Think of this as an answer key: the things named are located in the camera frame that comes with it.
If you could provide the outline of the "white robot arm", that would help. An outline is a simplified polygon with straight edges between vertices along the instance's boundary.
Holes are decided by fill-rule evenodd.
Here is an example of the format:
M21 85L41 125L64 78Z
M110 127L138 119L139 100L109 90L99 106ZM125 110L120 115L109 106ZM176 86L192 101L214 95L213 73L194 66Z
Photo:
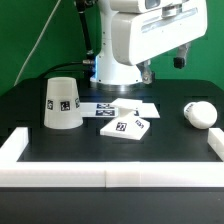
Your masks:
M126 92L153 81L151 59L172 49L183 68L191 42L206 33L206 0L99 0L101 51L90 84Z

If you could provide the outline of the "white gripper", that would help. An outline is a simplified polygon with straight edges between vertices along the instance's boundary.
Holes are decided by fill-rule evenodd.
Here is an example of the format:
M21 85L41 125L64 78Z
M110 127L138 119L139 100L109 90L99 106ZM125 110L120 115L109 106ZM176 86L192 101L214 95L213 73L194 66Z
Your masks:
M206 0L110 0L110 7L116 11L111 22L114 58L125 65L138 64L145 84L155 78L148 59L178 47L173 63L182 69L188 42L207 30Z

